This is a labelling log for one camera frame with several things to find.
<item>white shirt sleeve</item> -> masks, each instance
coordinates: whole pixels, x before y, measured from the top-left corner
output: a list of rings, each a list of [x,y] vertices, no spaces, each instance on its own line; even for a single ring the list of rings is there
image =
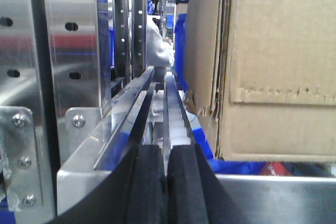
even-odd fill
[[[159,28],[151,17],[147,18],[146,55],[148,66],[171,67],[174,65],[174,50],[163,41]]]

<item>mounting hole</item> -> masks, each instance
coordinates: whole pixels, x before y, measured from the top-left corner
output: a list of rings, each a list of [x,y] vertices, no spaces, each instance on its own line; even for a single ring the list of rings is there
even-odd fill
[[[75,22],[68,22],[65,24],[65,29],[67,29],[68,31],[77,31],[78,25]]]
[[[0,18],[0,25],[2,26],[12,26],[13,25],[13,20],[11,18],[7,17],[1,17]]]
[[[73,72],[69,74],[69,77],[72,80],[80,80],[82,78],[82,75],[79,72]]]
[[[16,69],[9,69],[7,75],[12,78],[18,78],[20,77],[20,72]]]

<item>metal post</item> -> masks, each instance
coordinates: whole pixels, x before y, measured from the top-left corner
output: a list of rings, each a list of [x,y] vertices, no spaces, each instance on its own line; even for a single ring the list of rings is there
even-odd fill
[[[132,75],[146,69],[147,0],[132,0]]]
[[[128,26],[128,0],[114,0],[115,2],[115,69],[117,77],[131,80],[130,33]]]
[[[111,108],[110,42],[107,0],[45,0],[61,163]],[[82,127],[66,117],[94,120]]]
[[[17,224],[46,223],[56,213],[52,90],[44,0],[0,0],[0,152]]]

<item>screw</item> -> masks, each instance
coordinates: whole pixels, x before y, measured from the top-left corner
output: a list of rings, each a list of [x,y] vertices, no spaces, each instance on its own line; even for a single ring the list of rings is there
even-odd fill
[[[23,127],[26,124],[26,117],[23,114],[17,113],[13,115],[12,121],[16,127]]]
[[[72,124],[76,128],[83,128],[85,125],[85,118],[82,115],[75,115],[72,118]]]
[[[29,157],[22,157],[18,160],[17,165],[21,169],[26,170],[32,165],[32,160]]]
[[[26,207],[32,207],[34,204],[36,203],[36,198],[33,194],[27,195],[24,199],[23,199],[23,204]]]

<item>cardboard box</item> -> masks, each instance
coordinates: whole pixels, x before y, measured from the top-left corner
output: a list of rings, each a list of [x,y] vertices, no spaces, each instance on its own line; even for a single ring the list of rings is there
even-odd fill
[[[190,0],[185,79],[217,157],[336,161],[336,0]]]

